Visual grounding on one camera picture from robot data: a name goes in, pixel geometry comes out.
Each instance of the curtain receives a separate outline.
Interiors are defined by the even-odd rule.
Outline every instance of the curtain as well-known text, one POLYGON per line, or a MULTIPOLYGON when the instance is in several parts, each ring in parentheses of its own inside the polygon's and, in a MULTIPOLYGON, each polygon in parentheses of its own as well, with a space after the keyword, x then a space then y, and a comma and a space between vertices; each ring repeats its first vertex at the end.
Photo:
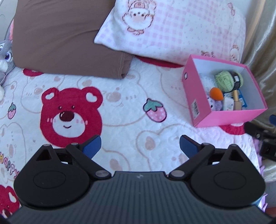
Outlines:
POLYGON ((276 115, 275 0, 266 0, 256 34, 243 63, 254 74, 268 106, 268 110, 253 120, 253 123, 276 132, 276 128, 269 123, 269 116, 276 115))

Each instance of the gray plush rabbit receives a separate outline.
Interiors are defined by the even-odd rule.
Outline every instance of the gray plush rabbit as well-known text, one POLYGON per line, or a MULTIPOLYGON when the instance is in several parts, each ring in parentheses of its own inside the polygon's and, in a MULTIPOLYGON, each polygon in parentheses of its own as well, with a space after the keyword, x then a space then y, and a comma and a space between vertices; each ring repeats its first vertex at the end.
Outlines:
POLYGON ((3 99, 5 91, 1 85, 5 81, 5 77, 15 67, 12 58, 12 35, 8 30, 6 40, 0 42, 0 101, 3 99))

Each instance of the brown pillow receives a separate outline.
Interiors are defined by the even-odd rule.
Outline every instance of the brown pillow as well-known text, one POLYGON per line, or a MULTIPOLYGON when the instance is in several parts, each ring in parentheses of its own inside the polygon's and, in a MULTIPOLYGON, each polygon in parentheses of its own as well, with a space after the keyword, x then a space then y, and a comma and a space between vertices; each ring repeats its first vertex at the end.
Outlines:
POLYGON ((94 44, 115 0, 18 0, 16 66, 44 73, 123 78, 132 55, 94 44))

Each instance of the purple eye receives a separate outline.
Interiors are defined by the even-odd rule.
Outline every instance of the purple eye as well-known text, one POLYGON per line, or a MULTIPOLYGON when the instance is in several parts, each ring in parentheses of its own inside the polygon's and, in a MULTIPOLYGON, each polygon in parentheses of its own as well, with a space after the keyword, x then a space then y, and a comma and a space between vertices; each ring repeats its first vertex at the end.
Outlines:
POLYGON ((5 60, 7 62, 10 62, 12 60, 12 53, 10 51, 7 52, 7 54, 5 56, 5 60))

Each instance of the blue package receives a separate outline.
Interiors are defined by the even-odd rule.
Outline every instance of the blue package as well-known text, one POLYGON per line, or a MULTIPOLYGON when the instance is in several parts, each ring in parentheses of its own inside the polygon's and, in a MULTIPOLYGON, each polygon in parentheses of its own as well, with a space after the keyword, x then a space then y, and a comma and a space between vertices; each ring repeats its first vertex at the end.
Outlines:
MULTIPOLYGON (((242 95, 240 89, 238 89, 238 95, 239 95, 239 100, 241 101, 242 107, 245 107, 245 108, 246 108, 246 107, 247 107, 247 104, 246 104, 246 101, 245 101, 245 99, 244 99, 244 97, 243 97, 243 95, 242 95)), ((233 94, 232 94, 232 92, 230 92, 230 93, 224 93, 223 96, 225 96, 225 97, 230 97, 230 98, 233 99, 233 94)))

